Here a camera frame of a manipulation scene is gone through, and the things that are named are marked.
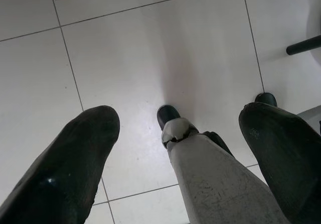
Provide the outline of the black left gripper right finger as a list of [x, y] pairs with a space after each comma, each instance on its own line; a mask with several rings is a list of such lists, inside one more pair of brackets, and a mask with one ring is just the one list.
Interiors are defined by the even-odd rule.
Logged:
[[287, 219], [320, 223], [320, 135], [299, 116], [261, 102], [244, 106], [239, 126]]

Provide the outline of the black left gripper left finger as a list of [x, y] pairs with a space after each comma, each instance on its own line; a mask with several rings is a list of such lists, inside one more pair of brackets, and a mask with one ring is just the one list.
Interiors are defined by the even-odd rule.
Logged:
[[1, 223], [85, 223], [119, 132], [106, 105], [68, 122], [1, 205]]

